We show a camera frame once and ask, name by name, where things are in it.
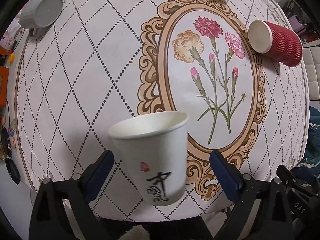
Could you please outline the white paper cup with calligraphy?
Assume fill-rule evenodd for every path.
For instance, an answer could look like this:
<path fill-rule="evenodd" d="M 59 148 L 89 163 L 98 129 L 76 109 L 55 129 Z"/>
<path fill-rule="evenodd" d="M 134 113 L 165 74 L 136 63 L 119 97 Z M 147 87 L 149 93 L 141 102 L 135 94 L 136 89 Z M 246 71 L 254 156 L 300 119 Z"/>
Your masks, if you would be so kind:
<path fill-rule="evenodd" d="M 171 205 L 185 192 L 188 119 L 182 112 L 158 112 L 121 121 L 108 130 L 133 183 L 152 205 Z"/>

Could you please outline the red corrugated paper cup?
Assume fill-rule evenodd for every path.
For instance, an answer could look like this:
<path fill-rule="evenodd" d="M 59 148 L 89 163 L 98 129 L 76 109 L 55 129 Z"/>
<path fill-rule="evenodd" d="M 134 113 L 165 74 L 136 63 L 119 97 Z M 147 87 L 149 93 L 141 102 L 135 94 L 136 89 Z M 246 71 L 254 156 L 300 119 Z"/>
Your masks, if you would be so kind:
<path fill-rule="evenodd" d="M 302 60 L 300 38 L 285 27 L 256 20 L 249 26 L 248 39 L 254 51 L 288 67 L 295 67 Z"/>

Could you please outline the orange gift box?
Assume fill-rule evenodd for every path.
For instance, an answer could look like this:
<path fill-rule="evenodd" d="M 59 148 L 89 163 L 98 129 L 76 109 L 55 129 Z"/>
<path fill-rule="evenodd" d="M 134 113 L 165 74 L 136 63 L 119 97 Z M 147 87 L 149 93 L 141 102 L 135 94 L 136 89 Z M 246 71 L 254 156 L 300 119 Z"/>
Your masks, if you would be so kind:
<path fill-rule="evenodd" d="M 0 67 L 0 107 L 6 106 L 9 68 Z"/>

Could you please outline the yellow bottle cap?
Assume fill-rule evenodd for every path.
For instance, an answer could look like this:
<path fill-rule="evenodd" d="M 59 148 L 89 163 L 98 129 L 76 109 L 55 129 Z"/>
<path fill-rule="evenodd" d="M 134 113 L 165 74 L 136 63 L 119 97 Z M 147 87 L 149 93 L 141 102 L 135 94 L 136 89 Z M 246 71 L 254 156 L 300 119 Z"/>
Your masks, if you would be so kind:
<path fill-rule="evenodd" d="M 9 64 L 12 64 L 14 61 L 15 61 L 15 54 L 12 53 L 12 54 L 9 56 L 8 63 L 9 63 Z"/>

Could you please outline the floral patterned table mat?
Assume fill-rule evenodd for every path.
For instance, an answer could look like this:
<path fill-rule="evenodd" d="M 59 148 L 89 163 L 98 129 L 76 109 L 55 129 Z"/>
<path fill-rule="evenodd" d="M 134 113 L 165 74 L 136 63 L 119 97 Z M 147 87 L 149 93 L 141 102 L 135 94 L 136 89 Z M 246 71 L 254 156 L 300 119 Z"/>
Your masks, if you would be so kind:
<path fill-rule="evenodd" d="M 114 150 L 108 129 L 134 116 L 189 115 L 186 189 L 175 204 L 146 203 L 118 152 L 93 212 L 128 221 L 194 217 L 229 205 L 209 166 L 219 149 L 258 180 L 293 168 L 308 137 L 304 64 L 252 50 L 256 20 L 282 27 L 274 0 L 63 0 L 56 22 L 30 39 L 15 89 L 25 181 L 68 179 Z"/>

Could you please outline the grey ribbed plastic mug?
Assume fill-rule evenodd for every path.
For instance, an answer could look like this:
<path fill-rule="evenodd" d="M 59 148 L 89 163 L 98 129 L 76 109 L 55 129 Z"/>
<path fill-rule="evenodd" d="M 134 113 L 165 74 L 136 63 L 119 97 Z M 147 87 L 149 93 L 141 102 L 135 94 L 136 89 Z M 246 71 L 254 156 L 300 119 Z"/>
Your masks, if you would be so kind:
<path fill-rule="evenodd" d="M 32 0 L 22 9 L 19 23 L 29 36 L 51 26 L 61 15 L 63 0 Z"/>

